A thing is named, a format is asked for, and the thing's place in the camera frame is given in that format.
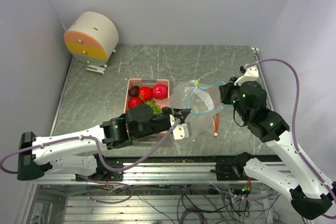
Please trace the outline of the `clear blue-zipper zip bag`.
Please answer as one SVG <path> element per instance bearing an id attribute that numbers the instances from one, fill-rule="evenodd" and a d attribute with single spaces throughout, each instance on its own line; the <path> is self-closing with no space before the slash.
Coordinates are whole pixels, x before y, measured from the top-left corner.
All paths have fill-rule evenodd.
<path id="1" fill-rule="evenodd" d="M 223 112 L 219 86 L 222 81 L 214 84 L 201 84 L 199 80 L 180 83 L 169 98 L 169 106 L 176 109 L 190 108 L 191 113 L 185 120 L 188 124 L 190 137 L 195 137 L 203 131 L 210 130 L 213 136 L 213 116 Z"/>

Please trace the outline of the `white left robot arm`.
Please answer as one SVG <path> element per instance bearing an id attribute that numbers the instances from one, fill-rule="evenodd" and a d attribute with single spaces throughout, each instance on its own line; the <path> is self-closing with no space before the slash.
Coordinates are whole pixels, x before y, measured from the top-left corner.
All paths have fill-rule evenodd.
<path id="1" fill-rule="evenodd" d="M 102 180 L 107 172 L 121 172 L 121 168 L 107 168 L 103 152 L 131 146 L 134 140 L 165 132 L 176 140 L 189 136 L 186 118 L 191 109 L 163 107 L 154 114 L 147 104 L 139 104 L 117 118 L 87 130 L 65 135 L 38 137 L 25 132 L 20 138 L 17 179 L 31 181 L 45 174 L 78 174 Z"/>

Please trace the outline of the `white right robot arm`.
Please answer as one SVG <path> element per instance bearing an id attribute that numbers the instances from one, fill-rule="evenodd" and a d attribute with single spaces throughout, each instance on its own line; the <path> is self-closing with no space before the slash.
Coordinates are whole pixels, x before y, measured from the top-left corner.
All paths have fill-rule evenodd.
<path id="1" fill-rule="evenodd" d="M 252 135 L 271 148 L 290 171 L 287 176 L 243 152 L 231 167 L 236 179 L 254 178 L 285 196 L 302 217 L 314 220 L 324 216 L 335 203 L 335 182 L 313 166 L 306 153 L 294 144 L 293 134 L 281 115 L 267 108 L 267 92 L 257 81 L 240 86 L 232 77 L 219 86 L 220 101 L 232 105 Z"/>

